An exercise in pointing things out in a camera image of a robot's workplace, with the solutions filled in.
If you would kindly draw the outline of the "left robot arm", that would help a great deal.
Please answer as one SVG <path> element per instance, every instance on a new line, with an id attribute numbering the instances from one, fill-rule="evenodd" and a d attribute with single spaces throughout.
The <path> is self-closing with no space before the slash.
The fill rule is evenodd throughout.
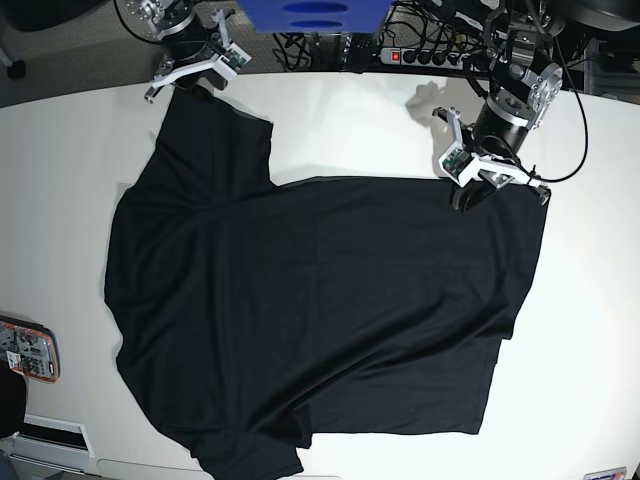
<path id="1" fill-rule="evenodd" d="M 509 185 L 525 186 L 541 204 L 551 198 L 548 182 L 517 156 L 563 83 L 543 13 L 530 1 L 501 1 L 484 20 L 484 52 L 463 60 L 464 77 L 483 100 L 476 121 L 463 123 L 454 107 L 433 111 L 452 134 L 438 165 L 453 182 L 450 202 L 459 212 Z"/>

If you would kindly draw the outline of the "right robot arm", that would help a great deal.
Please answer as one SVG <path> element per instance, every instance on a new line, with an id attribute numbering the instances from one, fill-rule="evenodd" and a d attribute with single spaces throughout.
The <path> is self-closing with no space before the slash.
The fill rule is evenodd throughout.
<path id="1" fill-rule="evenodd" d="M 222 71 L 222 59 L 231 46 L 226 20 L 233 10 L 216 9 L 207 27 L 194 1 L 115 1 L 113 7 L 125 31 L 163 51 L 144 95 L 147 102 L 169 85 L 188 90 L 202 78 L 226 88 L 232 76 Z"/>

